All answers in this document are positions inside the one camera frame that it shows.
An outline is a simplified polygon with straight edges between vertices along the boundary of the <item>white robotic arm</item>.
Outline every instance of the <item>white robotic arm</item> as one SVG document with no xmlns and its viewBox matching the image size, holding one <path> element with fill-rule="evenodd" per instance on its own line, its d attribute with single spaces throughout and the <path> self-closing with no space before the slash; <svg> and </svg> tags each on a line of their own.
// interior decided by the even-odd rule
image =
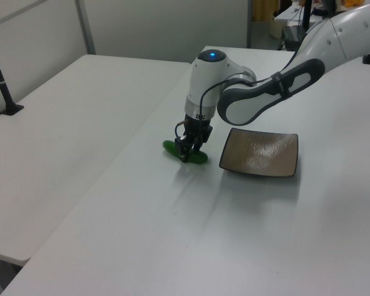
<svg viewBox="0 0 370 296">
<path fill-rule="evenodd" d="M 325 18 L 311 28 L 287 67 L 263 81 L 256 81 L 250 69 L 235 64 L 221 51 L 202 52 L 193 65 L 186 116 L 180 123 L 185 133 L 175 140 L 181 160 L 187 161 L 191 147 L 199 150 L 207 141 L 215 109 L 232 125 L 249 124 L 328 71 L 369 53 L 370 5 Z"/>
</svg>

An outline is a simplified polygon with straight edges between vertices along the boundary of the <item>desk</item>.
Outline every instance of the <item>desk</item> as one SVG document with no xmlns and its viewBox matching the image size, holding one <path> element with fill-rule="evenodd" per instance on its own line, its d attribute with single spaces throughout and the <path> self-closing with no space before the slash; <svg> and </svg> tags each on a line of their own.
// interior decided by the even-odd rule
<svg viewBox="0 0 370 296">
<path fill-rule="evenodd" d="M 289 52 L 219 48 L 258 78 Z M 297 133 L 293 178 L 164 153 L 191 69 L 4 291 L 11 295 L 370 295 L 370 65 L 347 63 L 249 130 Z"/>
<path fill-rule="evenodd" d="M 0 259 L 34 255 L 188 67 L 86 55 L 0 116 Z"/>
</svg>

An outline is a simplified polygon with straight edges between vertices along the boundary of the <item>white wall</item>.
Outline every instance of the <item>white wall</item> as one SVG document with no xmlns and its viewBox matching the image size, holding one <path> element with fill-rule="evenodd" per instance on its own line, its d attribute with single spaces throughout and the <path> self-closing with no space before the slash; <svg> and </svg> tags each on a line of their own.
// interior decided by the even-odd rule
<svg viewBox="0 0 370 296">
<path fill-rule="evenodd" d="M 84 54 L 73 0 L 47 0 L 0 24 L 0 67 L 16 102 Z"/>
<path fill-rule="evenodd" d="M 246 47 L 248 0 L 83 0 L 96 53 L 192 62 L 206 45 Z"/>
</svg>

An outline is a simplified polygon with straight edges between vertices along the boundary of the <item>brown plate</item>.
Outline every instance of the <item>brown plate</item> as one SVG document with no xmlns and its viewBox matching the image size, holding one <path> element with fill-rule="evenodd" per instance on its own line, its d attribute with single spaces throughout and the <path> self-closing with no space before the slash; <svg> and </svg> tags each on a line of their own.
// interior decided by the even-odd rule
<svg viewBox="0 0 370 296">
<path fill-rule="evenodd" d="M 291 177 L 296 173 L 297 134 L 274 134 L 232 128 L 220 168 L 260 176 Z"/>
</svg>

